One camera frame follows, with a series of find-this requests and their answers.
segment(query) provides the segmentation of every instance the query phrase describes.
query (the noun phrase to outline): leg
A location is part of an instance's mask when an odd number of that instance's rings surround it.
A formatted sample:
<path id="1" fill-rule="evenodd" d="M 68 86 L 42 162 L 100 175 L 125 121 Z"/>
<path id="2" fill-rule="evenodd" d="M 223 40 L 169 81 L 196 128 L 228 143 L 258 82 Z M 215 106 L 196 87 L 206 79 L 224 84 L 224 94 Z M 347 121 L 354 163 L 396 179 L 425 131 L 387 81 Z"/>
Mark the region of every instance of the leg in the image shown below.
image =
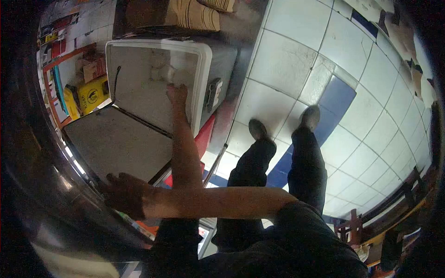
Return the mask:
<path id="1" fill-rule="evenodd" d="M 270 139 L 258 139 L 240 157 L 236 168 L 230 173 L 227 186 L 266 186 L 266 171 L 275 152 L 276 146 Z M 218 247 L 218 252 L 242 251 L 260 240 L 263 232 L 260 219 L 219 218 L 216 227 L 212 242 Z"/>
<path id="2" fill-rule="evenodd" d="M 292 134 L 294 153 L 291 170 L 287 176 L 289 193 L 313 206 L 322 214 L 328 175 L 320 147 L 312 132 L 318 120 L 315 124 L 308 125 L 305 123 L 304 114 L 302 124 Z"/>

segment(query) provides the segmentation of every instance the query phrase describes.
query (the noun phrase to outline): grout line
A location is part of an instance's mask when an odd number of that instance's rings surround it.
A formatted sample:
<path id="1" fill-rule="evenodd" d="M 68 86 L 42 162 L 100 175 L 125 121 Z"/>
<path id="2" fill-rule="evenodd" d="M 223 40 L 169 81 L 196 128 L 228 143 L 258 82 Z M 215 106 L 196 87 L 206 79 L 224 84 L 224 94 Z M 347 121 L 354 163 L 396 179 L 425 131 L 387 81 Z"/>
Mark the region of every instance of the grout line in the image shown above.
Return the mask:
<path id="1" fill-rule="evenodd" d="M 252 72 L 253 66 L 255 64 L 256 53 L 258 52 L 259 45 L 261 44 L 261 39 L 263 38 L 264 30 L 265 30 L 264 28 L 260 28 L 260 30 L 258 32 L 258 36 L 257 36 L 258 46 L 256 45 L 257 42 L 255 42 L 255 45 L 252 50 L 252 56 L 251 56 L 252 66 L 249 68 L 248 72 L 246 73 L 247 78 L 250 77 L 250 73 Z"/>
<path id="2" fill-rule="evenodd" d="M 369 56 L 368 56 L 368 58 L 366 59 L 366 63 L 364 64 L 364 68 L 363 68 L 363 71 L 362 71 L 362 74 L 360 75 L 360 78 L 359 78 L 359 80 L 358 80 L 358 82 L 359 82 L 359 84 L 361 85 L 361 83 L 360 83 L 360 80 L 362 79 L 362 77 L 363 77 L 363 74 L 364 74 L 364 71 L 365 71 L 365 69 L 366 69 L 366 66 L 368 65 L 368 61 L 369 61 L 369 59 L 371 58 L 371 55 L 372 55 L 372 47 L 373 47 L 374 45 L 371 45 L 371 50 L 369 51 Z"/>
<path id="3" fill-rule="evenodd" d="M 317 53 L 320 52 L 320 50 L 321 50 L 321 46 L 322 46 L 323 43 L 324 43 L 324 38 L 326 37 L 326 33 L 328 32 L 329 23 L 331 22 L 332 11 L 334 10 L 333 7 L 334 7 L 334 1 L 332 1 L 331 13 L 329 14 L 328 24 L 326 24 L 326 29 L 324 30 L 323 38 L 321 39 L 321 44 L 320 44 L 320 46 L 318 47 L 318 51 L 317 51 Z"/>
<path id="4" fill-rule="evenodd" d="M 264 11 L 264 17 L 263 17 L 264 24 L 263 24 L 263 22 L 261 22 L 261 28 L 266 27 L 267 20 L 269 19 L 269 14 L 271 13 L 273 4 L 274 4 L 274 0 L 269 0 L 269 2 L 267 3 L 266 10 Z"/>
<path id="5" fill-rule="evenodd" d="M 280 89 L 277 89 L 277 88 L 272 87 L 272 85 L 268 85 L 268 84 L 266 84 L 266 83 L 263 83 L 263 82 L 261 82 L 261 81 L 255 80 L 255 79 L 250 78 L 250 77 L 249 77 L 248 79 L 249 79 L 249 80 L 253 80 L 253 81 L 257 82 L 257 83 L 260 83 L 261 85 L 264 85 L 264 86 L 266 86 L 266 87 L 269 87 L 269 88 L 271 88 L 271 89 L 273 89 L 273 90 L 275 90 L 275 91 L 277 91 L 277 92 L 279 92 L 279 93 L 283 93 L 283 94 L 285 94 L 286 96 L 288 96 L 288 97 L 290 97 L 290 98 L 292 98 L 292 99 L 294 99 L 294 100 L 297 100 L 296 98 L 294 98 L 294 97 L 292 97 L 292 96 L 289 96 L 287 93 L 281 91 Z"/>
<path id="6" fill-rule="evenodd" d="M 277 33 L 277 32 L 275 32 L 275 31 L 269 30 L 269 29 L 267 29 L 267 28 L 264 28 L 264 30 L 267 30 L 267 31 L 269 31 L 269 32 L 272 32 L 272 33 L 275 33 L 275 34 L 277 34 L 277 35 L 283 36 L 283 37 L 285 37 L 285 38 L 287 38 L 287 39 L 289 39 L 289 40 L 292 40 L 292 41 L 294 41 L 294 42 L 296 42 L 296 43 L 298 43 L 298 44 L 303 45 L 304 47 L 309 48 L 310 50 L 312 50 L 312 51 L 314 51 L 314 52 L 318 52 L 318 51 L 316 51 L 315 49 L 313 49 L 313 48 L 311 48 L 311 47 L 309 47 L 309 46 L 307 46 L 307 45 L 305 45 L 305 44 L 303 44 L 303 43 L 300 43 L 299 41 L 294 40 L 294 39 L 292 39 L 292 38 L 290 38 L 290 37 L 288 37 L 288 36 L 285 36 L 285 35 L 283 35 L 283 34 L 280 34 L 280 33 Z"/>

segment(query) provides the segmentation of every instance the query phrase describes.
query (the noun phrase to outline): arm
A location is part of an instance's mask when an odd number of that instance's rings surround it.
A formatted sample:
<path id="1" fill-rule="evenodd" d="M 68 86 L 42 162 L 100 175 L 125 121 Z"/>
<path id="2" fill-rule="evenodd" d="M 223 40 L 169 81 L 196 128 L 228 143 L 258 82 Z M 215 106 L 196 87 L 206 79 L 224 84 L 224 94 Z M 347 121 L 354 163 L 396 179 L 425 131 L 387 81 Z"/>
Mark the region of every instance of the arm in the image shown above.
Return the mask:
<path id="1" fill-rule="evenodd" d="M 297 199 L 281 188 L 227 187 L 191 190 L 155 189 L 144 202 L 146 217 L 272 220 L 286 204 Z"/>
<path id="2" fill-rule="evenodd" d="M 173 189 L 202 188 L 198 148 L 186 116 L 187 87 L 167 87 L 173 114 Z"/>

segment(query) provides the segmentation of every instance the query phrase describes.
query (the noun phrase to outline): blue floor tile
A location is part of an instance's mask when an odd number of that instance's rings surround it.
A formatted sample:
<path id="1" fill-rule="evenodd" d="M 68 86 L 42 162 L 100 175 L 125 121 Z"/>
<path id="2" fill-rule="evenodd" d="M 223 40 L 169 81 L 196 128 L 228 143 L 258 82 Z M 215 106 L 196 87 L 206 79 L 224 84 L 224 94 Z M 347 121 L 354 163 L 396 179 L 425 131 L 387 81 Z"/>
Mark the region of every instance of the blue floor tile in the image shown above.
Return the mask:
<path id="1" fill-rule="evenodd" d="M 341 119 L 355 97 L 354 89 L 333 75 L 324 89 L 319 105 Z"/>
<path id="2" fill-rule="evenodd" d="M 321 146 L 331 135 L 341 117 L 335 115 L 323 106 L 320 106 L 320 122 L 314 130 L 315 138 L 317 138 L 318 145 Z"/>
<path id="3" fill-rule="evenodd" d="M 287 184 L 287 173 L 283 173 L 275 169 L 267 175 L 266 187 L 283 188 Z"/>

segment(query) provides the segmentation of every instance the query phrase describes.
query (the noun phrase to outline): red surface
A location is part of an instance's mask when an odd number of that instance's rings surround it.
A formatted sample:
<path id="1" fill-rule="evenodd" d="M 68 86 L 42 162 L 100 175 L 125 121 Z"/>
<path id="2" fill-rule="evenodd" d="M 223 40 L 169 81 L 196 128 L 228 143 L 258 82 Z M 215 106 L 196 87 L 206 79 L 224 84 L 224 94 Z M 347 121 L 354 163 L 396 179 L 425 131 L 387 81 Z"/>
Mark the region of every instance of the red surface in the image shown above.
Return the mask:
<path id="1" fill-rule="evenodd" d="M 58 40 L 53 43 L 51 58 L 54 59 L 66 50 L 66 40 Z"/>
<path id="2" fill-rule="evenodd" d="M 210 137 L 212 136 L 213 125 L 215 124 L 215 115 L 212 115 L 209 120 L 204 124 L 204 126 L 200 129 L 198 135 L 195 137 L 195 143 L 198 148 L 199 159 L 202 158 L 204 153 L 206 152 L 207 146 L 210 142 Z M 201 173 L 204 172 L 204 163 L 201 162 Z M 173 177 L 169 175 L 168 178 L 164 181 L 165 184 L 172 187 L 173 185 Z"/>

